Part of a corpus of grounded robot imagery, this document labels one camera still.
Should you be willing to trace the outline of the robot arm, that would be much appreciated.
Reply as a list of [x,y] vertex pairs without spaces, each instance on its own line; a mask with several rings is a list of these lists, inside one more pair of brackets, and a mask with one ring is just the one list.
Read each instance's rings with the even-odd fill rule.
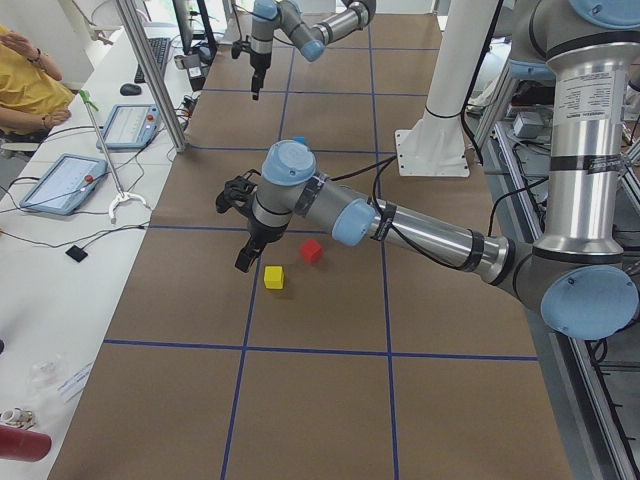
[[363,30],[373,20],[376,1],[344,1],[345,10],[309,25],[295,1],[255,1],[249,36],[250,65],[254,69],[251,93],[259,99],[271,66],[275,33],[281,30],[308,61],[320,58],[329,44]]
[[223,195],[248,222],[236,265],[247,271],[291,222],[333,240],[395,244],[436,266],[470,273],[514,297],[553,330],[599,340],[628,326],[639,290],[613,237],[623,165],[623,104],[639,55],[635,1],[517,1],[508,69],[541,68],[555,84],[546,211],[532,242],[488,232],[491,194],[468,159],[460,115],[494,34],[501,3],[457,1],[425,111],[403,131],[394,156],[374,168],[361,193],[323,173],[311,149],[275,143],[257,173],[229,181]]

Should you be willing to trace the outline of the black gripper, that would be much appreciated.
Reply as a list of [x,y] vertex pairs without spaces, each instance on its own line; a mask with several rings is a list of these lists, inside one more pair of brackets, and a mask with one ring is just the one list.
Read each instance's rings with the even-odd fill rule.
[[254,262],[262,255],[265,247],[280,240],[287,230],[288,225],[269,226],[261,223],[257,219],[248,221],[248,231],[250,234],[247,243],[240,249],[235,268],[243,273],[248,273]]
[[259,100],[262,83],[265,80],[267,71],[271,67],[271,53],[259,53],[255,50],[250,51],[250,65],[254,69],[251,80],[252,99]]

